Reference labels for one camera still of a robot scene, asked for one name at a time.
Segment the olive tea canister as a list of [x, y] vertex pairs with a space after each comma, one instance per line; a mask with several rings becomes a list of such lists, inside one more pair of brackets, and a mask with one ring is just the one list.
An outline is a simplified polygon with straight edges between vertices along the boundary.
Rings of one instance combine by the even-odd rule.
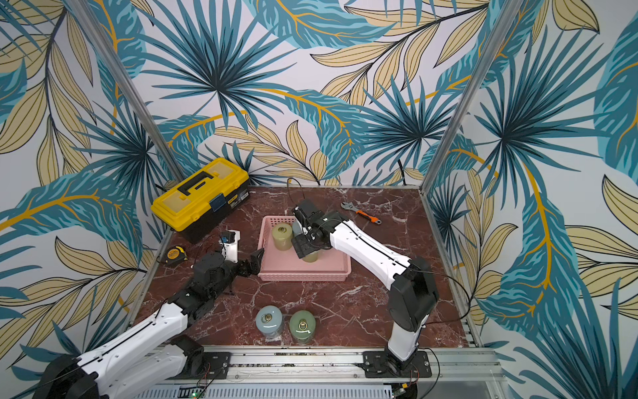
[[320, 250], [314, 251], [311, 254], [302, 258], [302, 260], [306, 263], [314, 263], [318, 260], [319, 255], [321, 254]]
[[292, 248], [293, 228], [288, 223], [276, 224], [271, 231], [276, 249], [286, 251]]

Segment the pink plastic basket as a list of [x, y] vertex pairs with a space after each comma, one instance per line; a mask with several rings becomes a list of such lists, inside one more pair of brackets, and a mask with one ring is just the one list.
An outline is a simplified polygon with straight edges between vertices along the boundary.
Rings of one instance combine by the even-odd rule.
[[335, 249], [321, 250], [314, 262], [297, 257], [294, 248], [276, 248], [272, 233], [279, 224], [292, 226], [293, 216], [265, 216], [262, 221], [259, 249], [264, 249], [259, 278], [262, 281], [282, 282], [343, 282], [352, 272], [352, 261], [347, 254]]

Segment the blue-grey tea canister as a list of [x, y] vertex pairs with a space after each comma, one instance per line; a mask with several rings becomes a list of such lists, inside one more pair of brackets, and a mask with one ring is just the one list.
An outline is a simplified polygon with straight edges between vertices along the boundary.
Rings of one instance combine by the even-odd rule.
[[282, 334], [283, 315], [281, 310], [274, 305], [261, 308], [255, 322], [259, 332], [268, 339], [275, 339]]
[[292, 240], [296, 239], [297, 236], [303, 234], [302, 226], [298, 220], [295, 220], [292, 223]]

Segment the green tea canister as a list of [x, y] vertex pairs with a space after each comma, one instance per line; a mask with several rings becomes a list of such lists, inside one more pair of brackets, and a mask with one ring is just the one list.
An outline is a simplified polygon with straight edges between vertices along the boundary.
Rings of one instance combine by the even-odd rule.
[[289, 330], [292, 338], [299, 344], [310, 344], [315, 336], [317, 321], [307, 310], [295, 312], [289, 319]]

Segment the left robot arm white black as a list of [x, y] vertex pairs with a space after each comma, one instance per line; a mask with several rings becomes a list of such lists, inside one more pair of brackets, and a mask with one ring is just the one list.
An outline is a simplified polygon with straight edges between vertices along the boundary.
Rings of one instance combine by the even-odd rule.
[[259, 274], [264, 251], [233, 262], [221, 252], [204, 256], [193, 277], [132, 329], [81, 355], [49, 363], [36, 398], [132, 398], [164, 380], [203, 372], [204, 349], [186, 329], [210, 312], [237, 277]]

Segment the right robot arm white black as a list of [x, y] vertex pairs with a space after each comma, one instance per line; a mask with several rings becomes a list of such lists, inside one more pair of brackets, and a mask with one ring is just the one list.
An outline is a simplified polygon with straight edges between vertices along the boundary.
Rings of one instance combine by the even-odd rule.
[[404, 366], [417, 352], [418, 341], [440, 295], [431, 266], [421, 257], [395, 252], [338, 212], [325, 213], [305, 199], [292, 209], [301, 233], [292, 238], [297, 257], [319, 249], [335, 249], [374, 274], [388, 289], [393, 320], [385, 347], [387, 357]]

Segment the yellow black tape measure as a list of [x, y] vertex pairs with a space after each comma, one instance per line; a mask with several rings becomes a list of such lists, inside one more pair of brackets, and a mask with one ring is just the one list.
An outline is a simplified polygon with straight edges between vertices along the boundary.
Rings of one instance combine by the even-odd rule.
[[169, 248], [164, 256], [164, 264], [167, 267], [177, 266], [188, 259], [186, 251], [181, 246]]

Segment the yellow black toolbox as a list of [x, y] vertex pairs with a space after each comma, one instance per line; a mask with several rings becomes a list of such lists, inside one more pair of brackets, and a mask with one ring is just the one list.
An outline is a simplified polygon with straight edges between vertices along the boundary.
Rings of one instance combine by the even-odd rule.
[[249, 173], [216, 159], [155, 199], [151, 210], [191, 244], [197, 244], [249, 197]]

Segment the orange handled adjustable wrench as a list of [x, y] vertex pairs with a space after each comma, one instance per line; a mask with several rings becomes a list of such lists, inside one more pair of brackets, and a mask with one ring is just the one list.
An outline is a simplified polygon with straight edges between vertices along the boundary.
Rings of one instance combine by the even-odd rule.
[[367, 214], [366, 212], [364, 212], [363, 210], [358, 209], [357, 207], [354, 206], [354, 204], [352, 204], [352, 202], [342, 202], [341, 206], [342, 206], [342, 209], [346, 209], [348, 211], [354, 212], [355, 214], [358, 214], [359, 216], [365, 218], [366, 220], [370, 221], [373, 224], [377, 224], [377, 225], [382, 224], [379, 218], [375, 216], [371, 216]]

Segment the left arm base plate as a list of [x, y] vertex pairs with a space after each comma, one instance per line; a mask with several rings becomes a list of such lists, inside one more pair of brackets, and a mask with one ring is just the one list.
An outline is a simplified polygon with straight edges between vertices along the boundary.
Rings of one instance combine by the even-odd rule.
[[230, 352], [201, 352], [187, 357], [184, 369], [176, 378], [210, 378], [226, 379], [231, 360]]

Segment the aluminium front rail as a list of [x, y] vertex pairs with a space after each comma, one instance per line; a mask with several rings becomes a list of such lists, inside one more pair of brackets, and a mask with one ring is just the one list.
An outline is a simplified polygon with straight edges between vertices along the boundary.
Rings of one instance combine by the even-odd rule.
[[359, 347], [207, 347], [230, 352], [226, 379], [173, 378], [142, 398], [510, 398], [501, 362], [482, 347], [427, 348], [431, 377], [366, 378]]

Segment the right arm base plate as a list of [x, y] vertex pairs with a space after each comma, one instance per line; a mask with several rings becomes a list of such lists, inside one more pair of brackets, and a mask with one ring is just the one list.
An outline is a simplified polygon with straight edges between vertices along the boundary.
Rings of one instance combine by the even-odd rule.
[[361, 368], [366, 378], [431, 377], [430, 360], [425, 351], [415, 351], [406, 361], [396, 358], [388, 350], [365, 351]]

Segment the left aluminium corner post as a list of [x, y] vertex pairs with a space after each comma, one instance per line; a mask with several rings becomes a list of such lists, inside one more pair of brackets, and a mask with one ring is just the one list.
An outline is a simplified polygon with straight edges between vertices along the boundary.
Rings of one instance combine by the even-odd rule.
[[164, 158], [170, 173], [177, 180], [185, 178], [182, 168], [178, 165], [174, 156], [170, 153], [169, 147], [160, 133], [159, 127], [151, 116], [139, 91], [125, 68], [123, 61], [118, 54], [120, 43], [124, 37], [119, 37], [116, 32], [115, 20], [108, 14], [108, 10], [103, 1], [98, 1], [101, 11], [107, 18], [107, 28], [100, 24], [98, 16], [93, 12], [89, 1], [67, 1], [71, 12], [76, 17], [80, 27], [94, 45], [96, 52], [106, 64], [114, 78], [114, 83], [119, 87], [121, 94], [126, 98], [130, 107], [139, 118], [141, 125], [145, 128], [147, 135], [155, 144], [157, 152]]

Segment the aluminium corner post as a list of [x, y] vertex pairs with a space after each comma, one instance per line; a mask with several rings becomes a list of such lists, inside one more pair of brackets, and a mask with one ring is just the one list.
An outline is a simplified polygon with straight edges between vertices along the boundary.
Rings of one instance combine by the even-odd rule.
[[94, 45], [96, 52], [106, 64], [114, 78], [114, 83], [119, 87], [121, 94], [126, 98], [130, 107], [139, 118], [141, 125], [145, 128], [147, 135], [155, 144], [157, 152], [164, 158], [170, 173], [177, 180], [185, 178], [182, 168], [178, 165], [174, 156], [170, 153], [169, 147], [160, 133], [159, 127], [151, 116], [139, 91], [125, 68], [123, 61], [118, 54], [120, 43], [124, 37], [119, 37], [116, 32], [115, 20], [108, 14], [108, 10], [103, 1], [98, 1], [101, 11], [107, 18], [107, 28], [100, 24], [98, 16], [93, 12], [89, 1], [67, 1], [71, 12], [76, 17], [80, 27]]
[[471, 101], [479, 91], [485, 77], [495, 60], [500, 45], [505, 41], [508, 30], [513, 25], [517, 12], [520, 10], [522, 1], [507, 1], [502, 8], [502, 12], [498, 16], [498, 20], [495, 23], [493, 30], [487, 38], [485, 50], [482, 55], [477, 58], [477, 63], [473, 69], [473, 73], [463, 91], [463, 94], [458, 102], [457, 108], [450, 119], [445, 134], [439, 142], [437, 151], [430, 162], [428, 172], [425, 174], [425, 178], [420, 186], [420, 194], [426, 196], [431, 187], [435, 183], [435, 178], [439, 172], [439, 169], [445, 162], [445, 156], [452, 145], [455, 134], [461, 126], [464, 116], [468, 111]]

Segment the right aluminium corner post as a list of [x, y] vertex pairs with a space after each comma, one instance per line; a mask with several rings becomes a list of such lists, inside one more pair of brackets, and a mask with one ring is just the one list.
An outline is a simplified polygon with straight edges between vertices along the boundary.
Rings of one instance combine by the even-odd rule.
[[522, 1], [507, 1], [502, 8], [502, 12], [498, 16], [498, 20], [495, 23], [493, 30], [487, 38], [485, 50], [482, 55], [477, 58], [477, 63], [473, 69], [473, 73], [463, 91], [463, 94], [458, 102], [457, 108], [450, 119], [445, 134], [439, 142], [437, 151], [430, 162], [428, 172], [425, 174], [425, 178], [420, 186], [420, 194], [426, 196], [431, 187], [435, 183], [435, 178], [439, 172], [439, 169], [445, 162], [445, 156], [452, 145], [455, 134], [461, 126], [464, 116], [468, 111], [471, 101], [479, 91], [485, 77], [495, 60], [500, 45], [505, 41], [508, 30], [513, 25], [517, 12], [520, 10]]

